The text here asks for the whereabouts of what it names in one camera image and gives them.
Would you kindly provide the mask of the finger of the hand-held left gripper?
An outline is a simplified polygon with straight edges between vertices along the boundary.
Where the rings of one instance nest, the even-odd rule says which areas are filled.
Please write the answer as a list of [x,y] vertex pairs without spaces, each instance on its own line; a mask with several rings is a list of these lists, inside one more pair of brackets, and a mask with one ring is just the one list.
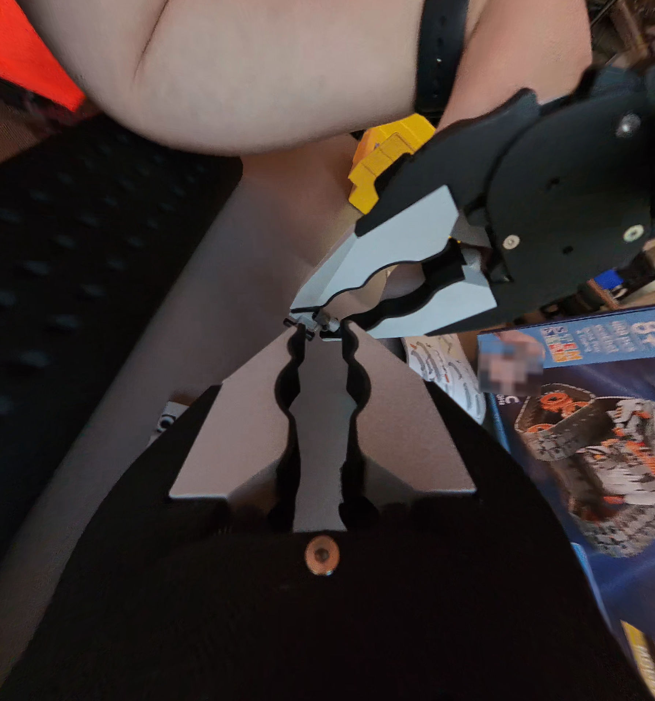
[[497,306],[479,254],[446,254],[424,264],[401,264],[388,276],[376,307],[346,317],[374,338],[440,332]]
[[439,257],[450,239],[470,244],[471,224],[456,216],[448,189],[441,187],[362,236],[348,231],[306,281],[290,312],[323,309],[334,318],[346,318],[373,309],[380,299],[348,313],[329,312],[333,298],[368,286],[387,268]]

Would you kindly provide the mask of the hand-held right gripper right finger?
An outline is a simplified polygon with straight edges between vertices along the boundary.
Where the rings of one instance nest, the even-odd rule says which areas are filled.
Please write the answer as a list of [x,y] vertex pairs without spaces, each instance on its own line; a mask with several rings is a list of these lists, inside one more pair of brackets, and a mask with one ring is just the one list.
[[354,407],[340,470],[342,518],[378,518],[477,492],[432,396],[432,385],[361,329],[341,326]]

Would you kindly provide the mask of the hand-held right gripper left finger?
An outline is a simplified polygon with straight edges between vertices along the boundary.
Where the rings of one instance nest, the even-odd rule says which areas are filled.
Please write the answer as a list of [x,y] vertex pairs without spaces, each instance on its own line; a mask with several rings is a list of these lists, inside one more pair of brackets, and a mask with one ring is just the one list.
[[171,499],[294,517],[301,457],[291,408],[301,390],[305,346],[305,327],[290,326],[222,383]]

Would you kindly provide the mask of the small grey connector piece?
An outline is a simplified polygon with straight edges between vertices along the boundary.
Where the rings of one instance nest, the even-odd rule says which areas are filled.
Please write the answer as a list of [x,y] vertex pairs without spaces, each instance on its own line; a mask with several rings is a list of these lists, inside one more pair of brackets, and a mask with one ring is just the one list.
[[323,341],[341,339],[340,321],[328,315],[323,309],[290,312],[284,318],[286,327],[303,326],[306,338],[319,338]]

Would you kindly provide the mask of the person's left forearm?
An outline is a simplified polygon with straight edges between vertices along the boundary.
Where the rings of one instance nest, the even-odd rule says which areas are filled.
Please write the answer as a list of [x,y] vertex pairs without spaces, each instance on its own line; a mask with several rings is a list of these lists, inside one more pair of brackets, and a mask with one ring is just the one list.
[[19,1],[122,126],[245,155],[412,112],[422,1]]

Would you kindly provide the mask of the grey desk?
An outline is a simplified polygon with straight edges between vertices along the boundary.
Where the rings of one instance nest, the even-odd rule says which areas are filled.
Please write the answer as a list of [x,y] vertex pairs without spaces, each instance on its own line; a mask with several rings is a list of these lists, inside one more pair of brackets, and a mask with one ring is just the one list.
[[274,340],[332,247],[357,141],[243,157],[243,177],[17,532],[0,565],[0,686],[88,521],[148,445],[165,403],[196,399]]

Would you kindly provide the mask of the person's left hand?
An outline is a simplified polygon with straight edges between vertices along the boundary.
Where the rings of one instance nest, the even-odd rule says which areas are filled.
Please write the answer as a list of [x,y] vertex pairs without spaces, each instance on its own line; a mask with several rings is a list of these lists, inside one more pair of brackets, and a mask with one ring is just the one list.
[[568,95],[592,59],[584,1],[470,1],[437,131],[488,114],[522,89],[532,90],[539,104]]

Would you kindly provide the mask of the open instruction booklet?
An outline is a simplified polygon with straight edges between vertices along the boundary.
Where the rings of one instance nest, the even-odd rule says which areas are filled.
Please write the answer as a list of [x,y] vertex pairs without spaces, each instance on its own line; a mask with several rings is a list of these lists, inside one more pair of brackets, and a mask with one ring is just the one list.
[[445,392],[482,425],[487,402],[478,378],[455,334],[403,337],[405,361],[410,369]]

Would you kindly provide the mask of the blue robot kit box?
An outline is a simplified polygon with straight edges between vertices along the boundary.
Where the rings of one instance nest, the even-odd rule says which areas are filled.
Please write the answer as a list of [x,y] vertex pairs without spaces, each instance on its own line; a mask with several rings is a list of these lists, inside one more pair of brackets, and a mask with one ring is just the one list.
[[549,502],[655,699],[655,306],[521,328],[539,391],[490,395],[498,439]]

